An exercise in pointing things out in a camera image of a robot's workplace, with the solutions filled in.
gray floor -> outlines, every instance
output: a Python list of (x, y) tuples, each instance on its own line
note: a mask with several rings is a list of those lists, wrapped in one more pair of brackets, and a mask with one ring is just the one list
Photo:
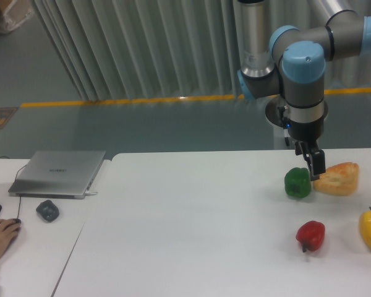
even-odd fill
[[(36, 18), (0, 37), (0, 107), (80, 100)], [(371, 94), (326, 96), (323, 149), (371, 147)], [(36, 150), (179, 152), (276, 149), (267, 99), (20, 108), (0, 130), (0, 156)]]

laptop lid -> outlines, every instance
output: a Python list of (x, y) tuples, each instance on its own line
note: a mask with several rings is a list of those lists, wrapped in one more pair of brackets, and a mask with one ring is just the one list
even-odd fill
[(103, 151), (37, 151), (8, 192), (27, 197), (83, 198), (105, 154)]

red bell pepper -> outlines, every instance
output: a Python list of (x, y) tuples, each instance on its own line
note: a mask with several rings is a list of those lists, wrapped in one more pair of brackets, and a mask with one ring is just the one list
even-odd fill
[(320, 222), (310, 221), (299, 228), (296, 239), (302, 245), (302, 251), (307, 249), (311, 252), (316, 251), (322, 246), (326, 228)]

white table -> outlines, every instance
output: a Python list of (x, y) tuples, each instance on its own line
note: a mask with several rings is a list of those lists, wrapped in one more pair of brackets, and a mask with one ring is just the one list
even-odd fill
[[(0, 160), (0, 218), (16, 218), (18, 197), (8, 189), (16, 172), (28, 160)], [(104, 161), (91, 187), (99, 191), (110, 161)], [(19, 218), (22, 221), (17, 239), (0, 260), (0, 297), (52, 296), (90, 209), (99, 195), (83, 200), (52, 199), (59, 209), (58, 218), (45, 222), (36, 212), (47, 199), (23, 197)]]
[[(371, 296), (358, 220), (371, 206), (371, 149), (326, 150), (360, 165), (357, 192), (300, 201), (284, 175), (293, 151), (122, 154), (59, 283), (65, 296)], [(297, 230), (323, 222), (317, 252)]]

bread loaf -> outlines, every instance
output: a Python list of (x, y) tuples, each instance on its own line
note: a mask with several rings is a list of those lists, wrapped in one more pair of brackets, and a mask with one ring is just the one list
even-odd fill
[(320, 179), (313, 182), (316, 191), (348, 196), (357, 189), (359, 182), (359, 165), (357, 163), (341, 163), (326, 169)]

